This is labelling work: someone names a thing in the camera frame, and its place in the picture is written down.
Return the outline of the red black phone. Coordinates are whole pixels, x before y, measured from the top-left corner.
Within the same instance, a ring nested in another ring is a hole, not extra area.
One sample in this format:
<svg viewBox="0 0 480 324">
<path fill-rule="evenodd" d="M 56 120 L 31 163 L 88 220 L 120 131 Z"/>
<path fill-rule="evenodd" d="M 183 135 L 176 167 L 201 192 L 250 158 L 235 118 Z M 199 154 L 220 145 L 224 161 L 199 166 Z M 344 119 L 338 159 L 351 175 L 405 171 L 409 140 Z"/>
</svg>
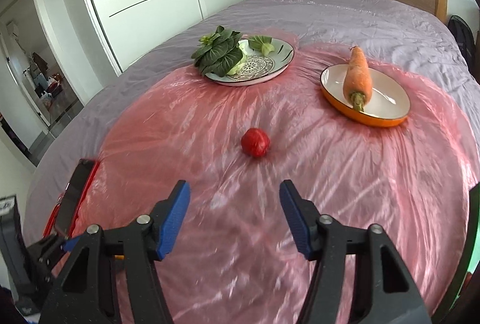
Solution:
<svg viewBox="0 0 480 324">
<path fill-rule="evenodd" d="M 42 234 L 43 238 L 52 233 L 66 239 L 72 238 L 80 206 L 94 180 L 99 165 L 100 161 L 97 160 L 80 159 L 64 192 L 58 197 L 55 207 L 49 215 Z"/>
</svg>

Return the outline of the pink plastic sheet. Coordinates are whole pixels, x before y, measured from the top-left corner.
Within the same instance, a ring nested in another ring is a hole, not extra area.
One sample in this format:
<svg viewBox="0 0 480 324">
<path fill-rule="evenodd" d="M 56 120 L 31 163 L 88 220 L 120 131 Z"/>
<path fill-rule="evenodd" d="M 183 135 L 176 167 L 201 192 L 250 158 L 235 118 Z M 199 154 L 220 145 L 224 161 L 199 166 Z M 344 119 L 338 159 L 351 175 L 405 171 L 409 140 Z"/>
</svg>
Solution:
<svg viewBox="0 0 480 324">
<path fill-rule="evenodd" d="M 354 227 L 382 225 L 427 309 L 451 283 L 465 243 L 479 156 L 469 119 L 425 76 L 375 62 L 411 101 L 400 126 L 347 119 L 320 90 L 346 47 L 309 46 L 257 86 L 219 86 L 187 66 L 156 83 L 107 135 L 76 233 L 125 226 L 175 183 L 191 199 L 173 251 L 157 265 L 177 323 L 293 323 L 312 264 L 300 255 L 279 200 L 282 181 L 322 213 Z M 250 128 L 265 156 L 242 150 Z"/>
</svg>

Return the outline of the small red fruit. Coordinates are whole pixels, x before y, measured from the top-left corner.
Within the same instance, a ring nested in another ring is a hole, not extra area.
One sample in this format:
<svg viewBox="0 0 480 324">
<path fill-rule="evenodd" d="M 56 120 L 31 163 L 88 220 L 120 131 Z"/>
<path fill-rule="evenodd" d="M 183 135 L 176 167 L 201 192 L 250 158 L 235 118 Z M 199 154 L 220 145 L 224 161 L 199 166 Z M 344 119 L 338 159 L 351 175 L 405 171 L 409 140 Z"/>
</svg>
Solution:
<svg viewBox="0 0 480 324">
<path fill-rule="evenodd" d="M 269 146 L 269 136 L 258 128 L 250 128 L 241 138 L 241 149 L 254 158 L 265 156 Z"/>
</svg>

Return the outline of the orange white plate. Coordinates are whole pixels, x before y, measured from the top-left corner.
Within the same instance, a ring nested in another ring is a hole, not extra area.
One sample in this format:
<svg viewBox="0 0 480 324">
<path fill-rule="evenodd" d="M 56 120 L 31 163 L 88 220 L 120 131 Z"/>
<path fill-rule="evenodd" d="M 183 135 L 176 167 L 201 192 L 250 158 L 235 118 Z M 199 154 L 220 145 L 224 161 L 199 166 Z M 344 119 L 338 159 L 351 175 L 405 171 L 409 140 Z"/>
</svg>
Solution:
<svg viewBox="0 0 480 324">
<path fill-rule="evenodd" d="M 320 75 L 320 89 L 337 111 L 366 126 L 398 126 L 407 119 L 411 109 L 405 89 L 373 68 L 329 66 Z"/>
</svg>

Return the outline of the green metallic tray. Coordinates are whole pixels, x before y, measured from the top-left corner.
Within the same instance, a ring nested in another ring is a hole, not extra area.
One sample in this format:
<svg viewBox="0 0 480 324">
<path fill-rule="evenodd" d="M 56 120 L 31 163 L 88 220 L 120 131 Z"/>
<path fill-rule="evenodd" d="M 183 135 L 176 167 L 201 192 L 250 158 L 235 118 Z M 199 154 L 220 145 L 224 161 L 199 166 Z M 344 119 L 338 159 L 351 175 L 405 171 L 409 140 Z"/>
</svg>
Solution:
<svg viewBox="0 0 480 324">
<path fill-rule="evenodd" d="M 479 228 L 479 184 L 469 190 L 469 216 L 467 234 L 465 238 L 465 245 L 460 256 L 459 264 L 456 268 L 454 277 L 448 286 L 448 289 L 443 296 L 438 308 L 431 317 L 432 323 L 441 323 L 454 303 L 461 294 L 461 287 L 464 285 L 469 265 L 473 262 L 473 251 L 475 243 L 478 239 Z"/>
</svg>

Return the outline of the carrot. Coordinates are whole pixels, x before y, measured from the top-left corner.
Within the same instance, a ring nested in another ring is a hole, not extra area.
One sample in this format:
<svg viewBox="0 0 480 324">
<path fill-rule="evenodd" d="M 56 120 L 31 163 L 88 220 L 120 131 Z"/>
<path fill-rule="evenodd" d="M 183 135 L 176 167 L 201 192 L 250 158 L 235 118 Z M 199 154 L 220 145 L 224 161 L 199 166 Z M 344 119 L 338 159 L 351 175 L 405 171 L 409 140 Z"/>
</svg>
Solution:
<svg viewBox="0 0 480 324">
<path fill-rule="evenodd" d="M 343 81 L 343 96 L 355 111 L 363 112 L 373 95 L 373 80 L 363 50 L 351 49 L 346 75 Z"/>
</svg>

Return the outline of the patterned white plate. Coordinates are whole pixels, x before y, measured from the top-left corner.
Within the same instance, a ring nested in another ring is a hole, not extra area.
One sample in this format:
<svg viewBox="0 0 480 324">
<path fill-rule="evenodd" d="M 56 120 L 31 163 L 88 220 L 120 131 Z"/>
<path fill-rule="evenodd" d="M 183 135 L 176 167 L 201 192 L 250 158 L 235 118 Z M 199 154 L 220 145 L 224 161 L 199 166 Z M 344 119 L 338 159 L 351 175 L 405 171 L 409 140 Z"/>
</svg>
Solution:
<svg viewBox="0 0 480 324">
<path fill-rule="evenodd" d="M 295 56 L 295 49 L 289 43 L 265 35 L 242 38 L 239 48 L 243 58 L 228 74 L 223 77 L 206 74 L 206 77 L 223 86 L 265 83 L 284 72 Z"/>
</svg>

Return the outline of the bok choy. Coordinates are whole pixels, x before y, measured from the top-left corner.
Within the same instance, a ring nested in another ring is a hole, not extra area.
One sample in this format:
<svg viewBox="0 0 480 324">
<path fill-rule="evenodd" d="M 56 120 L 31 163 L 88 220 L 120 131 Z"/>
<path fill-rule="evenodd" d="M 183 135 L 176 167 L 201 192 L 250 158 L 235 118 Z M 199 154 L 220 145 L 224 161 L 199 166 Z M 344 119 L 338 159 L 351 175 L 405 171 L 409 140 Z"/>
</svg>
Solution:
<svg viewBox="0 0 480 324">
<path fill-rule="evenodd" d="M 253 35 L 242 38 L 240 31 L 218 26 L 212 33 L 199 39 L 199 47 L 193 52 L 191 59 L 202 76 L 233 76 L 247 63 L 248 47 L 262 56 L 274 52 L 272 38 L 269 36 Z"/>
</svg>

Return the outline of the black backpack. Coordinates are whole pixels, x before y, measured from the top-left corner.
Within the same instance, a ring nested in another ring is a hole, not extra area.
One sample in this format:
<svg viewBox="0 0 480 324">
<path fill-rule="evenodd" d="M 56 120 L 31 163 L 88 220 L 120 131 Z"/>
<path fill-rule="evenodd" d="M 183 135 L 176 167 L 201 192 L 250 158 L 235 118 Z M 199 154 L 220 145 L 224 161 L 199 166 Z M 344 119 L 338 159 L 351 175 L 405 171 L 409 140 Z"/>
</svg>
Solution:
<svg viewBox="0 0 480 324">
<path fill-rule="evenodd" d="M 457 16 L 452 15 L 448 21 L 448 30 L 450 30 L 460 53 L 464 57 L 470 72 L 475 69 L 476 47 L 473 39 L 473 32 L 466 21 Z"/>
</svg>

